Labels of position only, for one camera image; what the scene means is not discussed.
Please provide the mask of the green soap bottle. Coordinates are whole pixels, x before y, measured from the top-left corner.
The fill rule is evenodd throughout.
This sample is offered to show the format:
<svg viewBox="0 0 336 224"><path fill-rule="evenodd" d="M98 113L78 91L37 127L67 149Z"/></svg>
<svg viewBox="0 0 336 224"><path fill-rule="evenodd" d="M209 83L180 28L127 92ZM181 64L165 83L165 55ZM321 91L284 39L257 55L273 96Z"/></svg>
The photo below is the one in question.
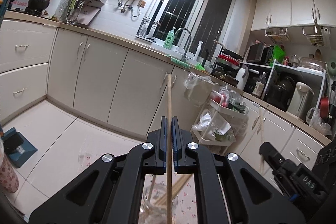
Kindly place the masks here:
<svg viewBox="0 0 336 224"><path fill-rule="evenodd" d="M173 45L174 39L175 39L175 27L171 31L168 32L167 37L165 39L165 42L163 44L163 47L170 50L171 46Z"/></svg>

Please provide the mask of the clear glass jar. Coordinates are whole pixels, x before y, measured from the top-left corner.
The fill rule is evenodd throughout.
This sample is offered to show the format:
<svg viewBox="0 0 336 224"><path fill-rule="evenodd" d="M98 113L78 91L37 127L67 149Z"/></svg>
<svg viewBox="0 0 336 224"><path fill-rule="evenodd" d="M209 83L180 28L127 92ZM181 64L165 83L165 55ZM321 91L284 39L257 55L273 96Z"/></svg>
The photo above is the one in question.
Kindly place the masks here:
<svg viewBox="0 0 336 224"><path fill-rule="evenodd" d="M138 223L167 223L166 202L165 185L147 186L142 194Z"/></svg>

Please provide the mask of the clear plastic bottle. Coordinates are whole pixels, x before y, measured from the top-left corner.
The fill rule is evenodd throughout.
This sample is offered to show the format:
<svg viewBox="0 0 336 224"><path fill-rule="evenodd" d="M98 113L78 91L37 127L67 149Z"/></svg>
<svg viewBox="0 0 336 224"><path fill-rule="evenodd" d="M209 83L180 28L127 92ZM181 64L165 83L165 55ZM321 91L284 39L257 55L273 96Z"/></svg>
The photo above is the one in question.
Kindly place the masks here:
<svg viewBox="0 0 336 224"><path fill-rule="evenodd" d="M260 98L267 82L266 72L263 72L257 79L252 95Z"/></svg>

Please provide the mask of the white rolling cart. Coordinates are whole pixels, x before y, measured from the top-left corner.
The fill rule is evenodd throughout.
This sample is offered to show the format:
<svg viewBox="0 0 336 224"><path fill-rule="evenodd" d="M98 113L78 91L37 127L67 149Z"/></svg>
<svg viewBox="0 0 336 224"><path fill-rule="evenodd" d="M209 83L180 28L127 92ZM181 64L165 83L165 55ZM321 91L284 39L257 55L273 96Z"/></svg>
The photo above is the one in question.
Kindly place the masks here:
<svg viewBox="0 0 336 224"><path fill-rule="evenodd" d="M199 144L224 155L247 132L249 107L243 97L226 86L213 90L201 108L191 132Z"/></svg>

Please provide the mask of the chrome kitchen faucet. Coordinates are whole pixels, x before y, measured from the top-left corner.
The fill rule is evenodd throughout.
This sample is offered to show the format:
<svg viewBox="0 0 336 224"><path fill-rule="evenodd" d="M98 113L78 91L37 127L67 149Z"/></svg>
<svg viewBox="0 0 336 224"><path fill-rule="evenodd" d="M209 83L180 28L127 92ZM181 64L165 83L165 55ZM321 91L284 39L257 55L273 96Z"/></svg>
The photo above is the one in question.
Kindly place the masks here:
<svg viewBox="0 0 336 224"><path fill-rule="evenodd" d="M187 61L187 52L189 51L192 35L187 28L181 27L175 32L175 36L181 34L183 31L187 33L187 37L185 38L184 42L181 42L180 45L177 47L177 52L182 54L181 61L185 63Z"/></svg>

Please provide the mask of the black rice cooker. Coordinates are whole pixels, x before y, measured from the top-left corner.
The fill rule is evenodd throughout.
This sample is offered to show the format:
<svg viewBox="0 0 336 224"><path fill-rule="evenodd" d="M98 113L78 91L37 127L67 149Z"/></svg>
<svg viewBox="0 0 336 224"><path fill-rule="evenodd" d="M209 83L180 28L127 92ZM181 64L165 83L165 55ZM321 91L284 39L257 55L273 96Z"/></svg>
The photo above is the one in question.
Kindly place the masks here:
<svg viewBox="0 0 336 224"><path fill-rule="evenodd" d="M286 76L275 84L272 84L267 93L268 104L286 112L294 94L295 81Z"/></svg>

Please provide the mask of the white spray bottle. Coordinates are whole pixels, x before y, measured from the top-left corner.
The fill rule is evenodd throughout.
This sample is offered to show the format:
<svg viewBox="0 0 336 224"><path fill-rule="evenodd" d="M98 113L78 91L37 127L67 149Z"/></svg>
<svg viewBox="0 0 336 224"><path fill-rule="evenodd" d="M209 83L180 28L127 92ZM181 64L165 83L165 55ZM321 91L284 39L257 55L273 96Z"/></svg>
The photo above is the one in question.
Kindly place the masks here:
<svg viewBox="0 0 336 224"><path fill-rule="evenodd" d="M197 61L197 58L198 58L198 56L199 56L199 53L201 52L201 49L202 49L202 45L203 45L203 42L202 42L202 41L199 41L199 42L198 42L197 49L196 49L196 52L195 52L194 57L193 57L193 60L194 60L194 61Z"/></svg>

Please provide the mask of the window with bars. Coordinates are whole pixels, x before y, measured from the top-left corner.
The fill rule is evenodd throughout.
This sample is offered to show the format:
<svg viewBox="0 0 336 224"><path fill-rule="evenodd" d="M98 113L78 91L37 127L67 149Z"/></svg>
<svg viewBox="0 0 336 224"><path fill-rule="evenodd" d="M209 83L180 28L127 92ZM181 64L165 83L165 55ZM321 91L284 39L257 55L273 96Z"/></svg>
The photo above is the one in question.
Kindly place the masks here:
<svg viewBox="0 0 336 224"><path fill-rule="evenodd" d="M151 19L161 23L155 30L154 37L157 44L163 44L169 31L175 27L187 28L192 35L187 55L194 55L198 42L202 41L199 56L210 61L218 46L214 40L219 41L224 34L227 23L231 17L231 7L235 0L157 0L156 7L151 12ZM183 31L175 36L173 50L184 42L187 33Z"/></svg>

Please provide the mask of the crumpled clear plastic bag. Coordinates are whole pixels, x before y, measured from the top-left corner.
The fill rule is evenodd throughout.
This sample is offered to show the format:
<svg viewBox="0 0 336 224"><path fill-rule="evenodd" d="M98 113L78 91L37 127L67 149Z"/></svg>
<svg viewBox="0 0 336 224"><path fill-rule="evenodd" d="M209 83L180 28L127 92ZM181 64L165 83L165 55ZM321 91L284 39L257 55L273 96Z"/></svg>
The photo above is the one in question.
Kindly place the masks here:
<svg viewBox="0 0 336 224"><path fill-rule="evenodd" d="M309 109L307 112L306 118L305 118L306 123L321 133L324 136L331 136L331 127L329 124L325 123L321 116L320 116L320 110L319 108L312 107Z"/></svg>

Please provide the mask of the blue dustpan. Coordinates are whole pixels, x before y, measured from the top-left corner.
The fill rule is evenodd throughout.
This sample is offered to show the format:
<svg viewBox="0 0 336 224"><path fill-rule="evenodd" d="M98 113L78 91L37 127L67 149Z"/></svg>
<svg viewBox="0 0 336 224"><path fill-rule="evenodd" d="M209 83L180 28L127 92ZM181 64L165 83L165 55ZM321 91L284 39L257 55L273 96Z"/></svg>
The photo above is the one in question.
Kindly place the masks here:
<svg viewBox="0 0 336 224"><path fill-rule="evenodd" d="M14 127L4 133L1 140L6 156L16 168L22 167L38 149Z"/></svg>

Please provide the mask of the hanging trash bag bin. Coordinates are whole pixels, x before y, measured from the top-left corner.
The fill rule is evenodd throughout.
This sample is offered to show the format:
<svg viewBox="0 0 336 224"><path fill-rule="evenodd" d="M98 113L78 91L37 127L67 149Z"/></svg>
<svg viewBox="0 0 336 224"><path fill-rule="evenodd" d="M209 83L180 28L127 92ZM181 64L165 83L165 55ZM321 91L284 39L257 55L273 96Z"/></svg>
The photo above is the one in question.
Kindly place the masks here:
<svg viewBox="0 0 336 224"><path fill-rule="evenodd" d="M185 87L184 97L197 107L206 102L215 88L215 83L210 76L200 76L193 72L187 75L183 85Z"/></svg>

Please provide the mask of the black microwave oven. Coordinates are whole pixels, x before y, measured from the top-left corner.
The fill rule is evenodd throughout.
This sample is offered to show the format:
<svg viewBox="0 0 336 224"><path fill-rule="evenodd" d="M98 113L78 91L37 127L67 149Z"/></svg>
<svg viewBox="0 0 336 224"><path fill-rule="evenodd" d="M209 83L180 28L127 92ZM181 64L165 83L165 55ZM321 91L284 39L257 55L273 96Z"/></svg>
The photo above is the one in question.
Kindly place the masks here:
<svg viewBox="0 0 336 224"><path fill-rule="evenodd" d="M264 42L251 45L247 52L246 62L258 65L270 65L274 46L267 46Z"/></svg>

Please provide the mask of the white counter shelf rack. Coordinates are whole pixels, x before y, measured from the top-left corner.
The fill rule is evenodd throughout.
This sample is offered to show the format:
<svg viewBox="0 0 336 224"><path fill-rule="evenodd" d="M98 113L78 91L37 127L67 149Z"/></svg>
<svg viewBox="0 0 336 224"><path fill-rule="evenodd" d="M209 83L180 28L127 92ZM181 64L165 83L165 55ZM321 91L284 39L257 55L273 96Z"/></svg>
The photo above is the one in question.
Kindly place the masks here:
<svg viewBox="0 0 336 224"><path fill-rule="evenodd" d="M261 100L267 102L267 93L272 84L277 83L286 76L290 76L294 79L295 83L302 82L307 84L314 91L314 98L310 107L319 106L319 102L323 95L323 87L326 79L325 69L322 71L316 71L309 68L302 67L289 67L276 63L275 65L258 65L247 62L242 62L241 65L249 66L249 78L245 85L244 91L252 94L257 77L263 72L266 72L267 82L265 88L260 97Z"/></svg>

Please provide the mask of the cherry print tablecloth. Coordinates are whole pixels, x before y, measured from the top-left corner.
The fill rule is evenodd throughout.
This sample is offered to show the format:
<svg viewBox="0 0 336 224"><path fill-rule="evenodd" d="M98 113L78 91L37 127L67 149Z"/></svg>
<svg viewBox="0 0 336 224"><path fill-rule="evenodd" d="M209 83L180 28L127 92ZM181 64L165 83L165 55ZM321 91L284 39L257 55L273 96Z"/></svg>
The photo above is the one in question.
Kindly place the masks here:
<svg viewBox="0 0 336 224"><path fill-rule="evenodd" d="M172 186L182 176L182 174L173 173ZM143 190L150 186L153 175L145 176ZM166 176L157 175L155 184L163 184L166 186ZM194 176L188 180L187 184L175 196L171 204L172 223L197 223L197 201L195 196Z"/></svg>

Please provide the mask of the black wok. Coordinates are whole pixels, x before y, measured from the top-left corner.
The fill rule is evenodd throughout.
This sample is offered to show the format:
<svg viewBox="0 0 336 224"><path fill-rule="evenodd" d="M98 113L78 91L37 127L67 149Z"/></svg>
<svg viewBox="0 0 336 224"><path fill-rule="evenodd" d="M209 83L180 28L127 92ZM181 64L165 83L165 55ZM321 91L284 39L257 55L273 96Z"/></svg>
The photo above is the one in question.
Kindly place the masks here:
<svg viewBox="0 0 336 224"><path fill-rule="evenodd" d="M25 8L25 13L42 16L43 11L47 9L50 4L50 0L29 0L27 7Z"/></svg>

